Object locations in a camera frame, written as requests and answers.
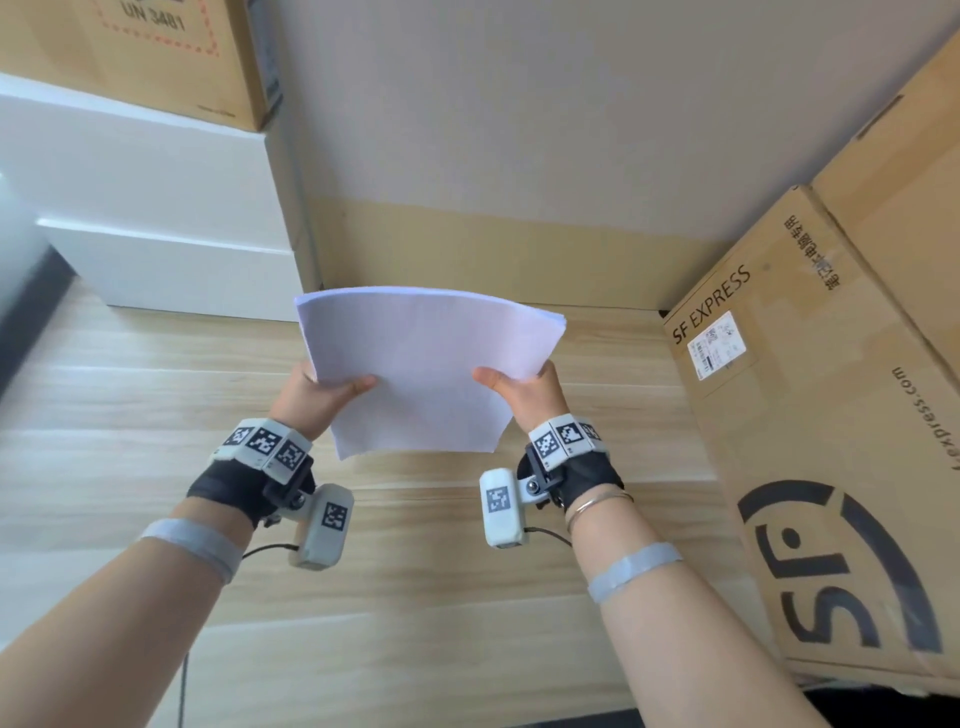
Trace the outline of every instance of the gray tape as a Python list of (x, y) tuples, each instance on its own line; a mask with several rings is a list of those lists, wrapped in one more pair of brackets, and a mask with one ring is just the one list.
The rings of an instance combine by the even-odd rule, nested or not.
[(220, 574), (224, 584), (233, 580), (240, 568), (243, 550), (219, 531), (188, 519), (163, 519), (147, 526), (141, 539), (160, 539), (179, 546), (206, 561)]
[(595, 577), (590, 582), (588, 591), (593, 601), (602, 604), (641, 574), (683, 559), (673, 544), (650, 544), (637, 553), (624, 556)]

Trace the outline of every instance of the black cable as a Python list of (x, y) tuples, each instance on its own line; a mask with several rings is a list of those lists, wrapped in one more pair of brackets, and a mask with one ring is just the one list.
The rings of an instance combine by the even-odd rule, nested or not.
[(548, 536), (553, 536), (555, 539), (557, 539), (557, 541), (563, 541), (565, 544), (570, 546), (570, 548), (573, 548), (573, 544), (567, 539), (565, 539), (563, 536), (561, 536), (559, 533), (554, 533), (553, 531), (549, 531), (546, 528), (540, 528), (538, 525), (528, 525), (523, 530), (526, 531), (527, 533), (545, 533)]
[[(266, 546), (258, 546), (250, 551), (245, 553), (240, 561), (243, 561), (248, 556), (253, 556), (255, 553), (260, 551), (266, 551), (270, 548), (286, 548), (288, 551), (296, 551), (300, 547), (295, 544), (267, 544)], [(186, 668), (187, 664), (190, 662), (190, 650), (187, 650), (187, 653), (183, 655), (183, 665), (180, 667), (180, 708), (177, 713), (177, 728), (183, 728), (183, 716), (186, 711)]]

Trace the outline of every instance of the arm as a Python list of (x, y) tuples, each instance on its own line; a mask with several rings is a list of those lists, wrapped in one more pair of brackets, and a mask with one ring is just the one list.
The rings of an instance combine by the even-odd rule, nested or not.
[[(511, 405), (527, 432), (569, 411), (551, 362), (515, 381), (480, 368), (474, 378)], [(579, 505), (613, 485), (598, 485)], [(587, 581), (661, 541), (625, 498), (590, 506), (572, 533)], [(605, 601), (600, 614), (640, 714), (651, 728), (826, 726), (803, 694), (717, 593), (685, 562), (642, 574)]]
[[(308, 367), (294, 369), (269, 416), (315, 440), (376, 380), (328, 388)], [(243, 512), (202, 498), (185, 499), (172, 517), (209, 526), (241, 549), (253, 534)], [(134, 543), (0, 653), (4, 726), (145, 725), (223, 586), (178, 546)]]

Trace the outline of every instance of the stack of paper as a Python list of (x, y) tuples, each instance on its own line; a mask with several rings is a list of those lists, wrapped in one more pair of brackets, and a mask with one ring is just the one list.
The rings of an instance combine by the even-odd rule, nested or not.
[(319, 381), (380, 378), (333, 422), (341, 460), (376, 449), (493, 452), (510, 407), (471, 371), (535, 376), (566, 329), (560, 314), (432, 288), (341, 288), (296, 303)]

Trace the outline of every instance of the cardboard box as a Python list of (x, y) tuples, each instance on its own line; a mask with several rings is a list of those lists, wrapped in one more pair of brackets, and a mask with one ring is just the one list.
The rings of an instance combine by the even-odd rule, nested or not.
[(265, 0), (3, 0), (0, 71), (258, 131), (281, 94)]
[(788, 665), (960, 693), (960, 393), (812, 191), (664, 325)]
[(827, 165), (813, 188), (960, 373), (960, 36)]

